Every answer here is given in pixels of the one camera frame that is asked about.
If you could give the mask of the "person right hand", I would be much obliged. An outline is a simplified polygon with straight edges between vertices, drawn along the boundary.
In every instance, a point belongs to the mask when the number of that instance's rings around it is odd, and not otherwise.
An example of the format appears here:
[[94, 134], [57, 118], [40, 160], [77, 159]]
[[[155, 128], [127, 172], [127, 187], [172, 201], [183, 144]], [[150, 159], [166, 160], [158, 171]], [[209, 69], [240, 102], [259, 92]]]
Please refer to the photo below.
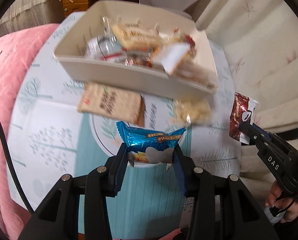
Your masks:
[[[282, 194], [282, 189], [279, 187], [277, 181], [274, 181], [270, 189], [269, 195], [265, 200], [265, 207], [277, 207], [280, 210], [287, 208], [293, 198], [280, 198]], [[284, 217], [280, 220], [281, 223], [291, 222], [298, 217], [298, 201], [295, 200], [293, 204], [286, 211]]]

